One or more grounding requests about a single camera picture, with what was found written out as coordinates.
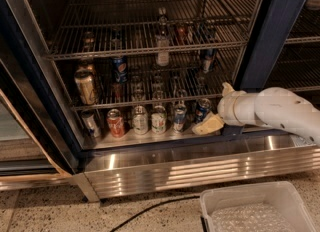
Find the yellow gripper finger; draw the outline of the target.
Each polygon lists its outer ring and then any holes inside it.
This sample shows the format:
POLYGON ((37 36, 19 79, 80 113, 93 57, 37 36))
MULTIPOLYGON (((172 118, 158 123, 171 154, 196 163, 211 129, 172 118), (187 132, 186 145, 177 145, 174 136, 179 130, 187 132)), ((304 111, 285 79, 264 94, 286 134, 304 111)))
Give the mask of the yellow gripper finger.
POLYGON ((192 131, 196 135, 207 135, 220 130, 223 126, 224 121, 220 116, 209 112, 202 122, 192 128, 192 131))
POLYGON ((223 86, 223 90, 222 90, 223 97, 227 96, 229 93, 234 92, 234 88, 228 82, 223 82, 222 86, 223 86))

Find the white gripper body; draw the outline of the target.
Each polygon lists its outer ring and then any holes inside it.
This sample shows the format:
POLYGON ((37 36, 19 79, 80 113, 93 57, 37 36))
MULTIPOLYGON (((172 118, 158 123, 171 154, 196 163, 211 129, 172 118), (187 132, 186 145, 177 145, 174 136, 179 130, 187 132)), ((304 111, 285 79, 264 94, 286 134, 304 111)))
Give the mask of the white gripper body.
POLYGON ((257 93, 233 91, 224 96, 217 107, 222 120, 232 126, 258 125, 255 115, 255 99, 257 93))

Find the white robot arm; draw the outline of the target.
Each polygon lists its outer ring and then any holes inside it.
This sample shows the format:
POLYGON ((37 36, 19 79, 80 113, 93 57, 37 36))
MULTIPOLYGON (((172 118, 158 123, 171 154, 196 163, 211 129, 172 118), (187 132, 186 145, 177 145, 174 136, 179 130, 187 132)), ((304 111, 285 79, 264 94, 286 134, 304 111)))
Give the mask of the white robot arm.
POLYGON ((209 112, 192 131, 196 135, 207 135, 224 125, 254 125, 293 133, 320 145, 320 111, 284 88, 271 87, 259 93, 247 93, 235 91, 224 82, 217 111, 217 114, 209 112))

